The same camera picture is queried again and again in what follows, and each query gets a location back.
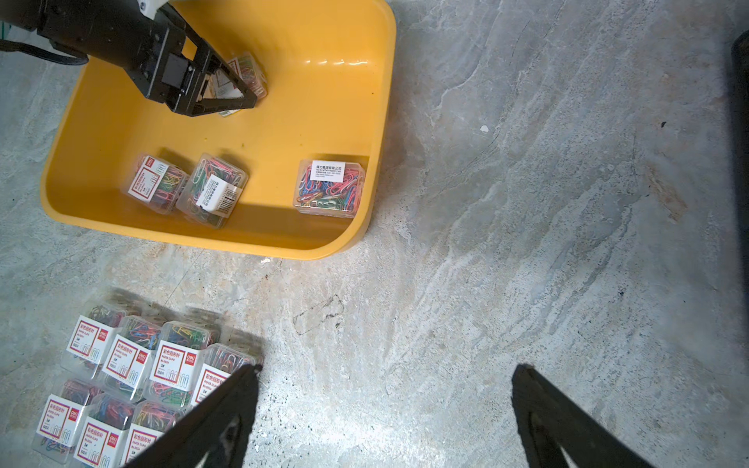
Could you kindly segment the yellow plastic storage tray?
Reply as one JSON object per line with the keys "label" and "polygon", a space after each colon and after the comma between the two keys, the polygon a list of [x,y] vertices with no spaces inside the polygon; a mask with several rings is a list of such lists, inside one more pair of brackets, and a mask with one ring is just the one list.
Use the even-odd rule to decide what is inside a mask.
{"label": "yellow plastic storage tray", "polygon": [[[360,241],[370,224],[388,115],[397,27],[383,1],[183,1],[177,10],[224,58],[255,56],[269,85],[261,103],[228,117],[185,117],[146,99],[101,60],[82,71],[41,183],[57,222],[240,254],[323,259]],[[184,170],[205,155],[248,173],[222,228],[164,216],[128,197],[140,156]],[[365,170],[354,218],[294,207],[305,160]]]}

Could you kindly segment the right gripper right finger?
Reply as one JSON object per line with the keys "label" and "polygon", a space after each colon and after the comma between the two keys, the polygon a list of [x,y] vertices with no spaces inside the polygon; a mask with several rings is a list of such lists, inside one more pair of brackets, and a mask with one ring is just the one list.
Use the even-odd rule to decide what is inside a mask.
{"label": "right gripper right finger", "polygon": [[649,467],[533,366],[512,376],[512,407],[531,467]]}

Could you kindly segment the paper clip box removed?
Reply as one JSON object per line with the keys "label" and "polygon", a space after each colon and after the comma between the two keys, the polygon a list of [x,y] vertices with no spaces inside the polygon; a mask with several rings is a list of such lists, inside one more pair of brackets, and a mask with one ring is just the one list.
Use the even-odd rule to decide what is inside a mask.
{"label": "paper clip box removed", "polygon": [[82,434],[83,421],[101,386],[78,378],[68,378],[43,405],[35,428],[32,448],[50,460],[66,465],[72,461]]}
{"label": "paper clip box removed", "polygon": [[87,407],[73,467],[119,467],[136,407],[108,393]]}

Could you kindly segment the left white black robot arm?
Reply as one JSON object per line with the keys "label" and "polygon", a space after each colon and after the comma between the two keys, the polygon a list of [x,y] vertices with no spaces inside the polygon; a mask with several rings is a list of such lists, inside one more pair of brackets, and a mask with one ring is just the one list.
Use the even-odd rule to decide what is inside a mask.
{"label": "left white black robot arm", "polygon": [[103,60],[124,69],[145,98],[177,114],[198,117],[257,103],[241,75],[169,1],[4,1],[1,19],[53,47],[2,40],[2,51],[65,66]]}

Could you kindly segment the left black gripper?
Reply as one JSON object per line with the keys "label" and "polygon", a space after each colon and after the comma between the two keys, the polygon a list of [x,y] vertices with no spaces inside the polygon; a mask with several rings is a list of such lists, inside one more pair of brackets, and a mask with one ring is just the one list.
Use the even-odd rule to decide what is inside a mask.
{"label": "left black gripper", "polygon": [[[254,108],[257,95],[171,5],[150,19],[138,1],[43,1],[36,26],[58,49],[126,71],[145,98],[179,115],[200,117]],[[204,97],[212,76],[239,97]]]}

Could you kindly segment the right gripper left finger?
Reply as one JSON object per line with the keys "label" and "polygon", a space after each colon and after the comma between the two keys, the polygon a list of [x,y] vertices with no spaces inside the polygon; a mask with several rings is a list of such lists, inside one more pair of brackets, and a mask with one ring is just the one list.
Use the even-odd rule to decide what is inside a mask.
{"label": "right gripper left finger", "polygon": [[245,365],[128,467],[241,467],[257,415],[261,365]]}

